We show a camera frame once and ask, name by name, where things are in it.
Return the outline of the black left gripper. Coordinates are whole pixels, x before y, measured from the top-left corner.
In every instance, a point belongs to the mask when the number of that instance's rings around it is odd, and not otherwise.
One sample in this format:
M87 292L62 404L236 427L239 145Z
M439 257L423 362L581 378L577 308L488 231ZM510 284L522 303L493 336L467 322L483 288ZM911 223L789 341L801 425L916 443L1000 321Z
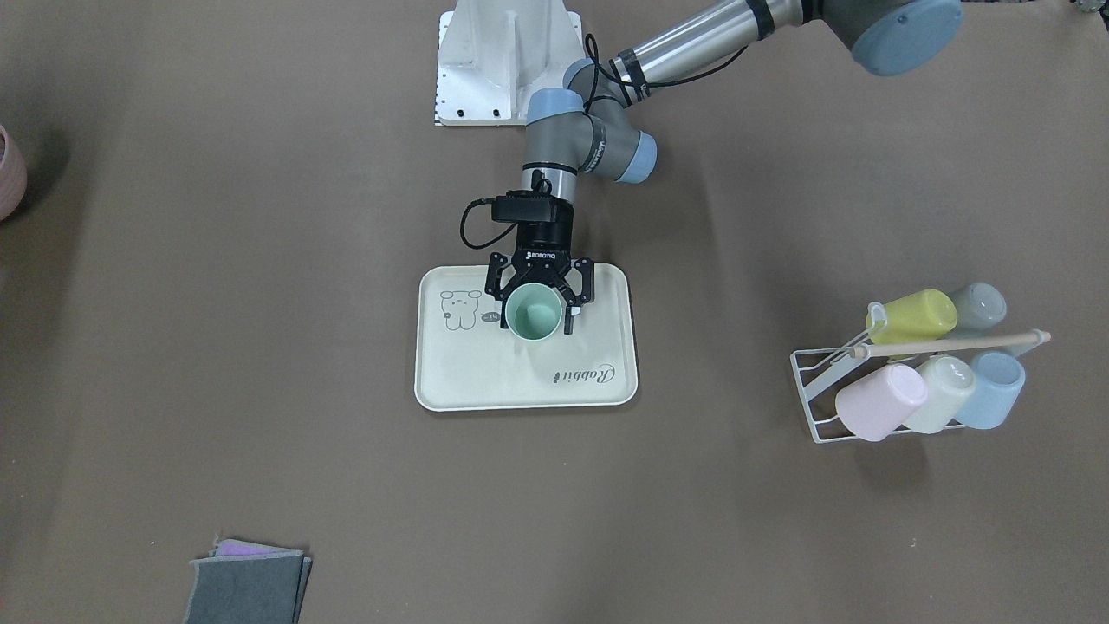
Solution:
M491 253L484 282L484 291L496 301L496 320L507 330L503 320L506 301L513 289L526 283L551 287L563 297L563 334L574 333L576 307L594 301L593 260L571 257L574 207L559 214L554 224L513 224L516 246L511 257Z

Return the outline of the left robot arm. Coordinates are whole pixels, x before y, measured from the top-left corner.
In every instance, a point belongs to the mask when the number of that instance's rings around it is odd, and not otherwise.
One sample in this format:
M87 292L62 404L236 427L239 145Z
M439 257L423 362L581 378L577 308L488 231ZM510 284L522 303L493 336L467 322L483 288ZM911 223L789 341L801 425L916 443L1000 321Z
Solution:
M593 35L586 58L564 71L561 86L530 99L523 124L522 190L484 198L491 217L515 234L511 256L492 253L484 291L502 305L510 328L523 291L551 295L554 328L570 335L593 303L593 260L571 256L574 191L581 175L641 183L657 165L655 139L625 111L667 88L716 74L747 47L777 30L820 21L872 75L907 74L957 35L958 1L721 1L660 35L602 59Z

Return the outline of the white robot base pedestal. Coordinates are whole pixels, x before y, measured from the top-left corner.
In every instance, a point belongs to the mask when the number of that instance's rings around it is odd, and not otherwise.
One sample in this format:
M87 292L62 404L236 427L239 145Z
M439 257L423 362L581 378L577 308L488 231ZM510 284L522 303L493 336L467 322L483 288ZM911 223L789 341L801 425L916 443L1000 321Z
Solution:
M581 16L562 1L459 1L439 18L435 122L522 126L532 94L584 55Z

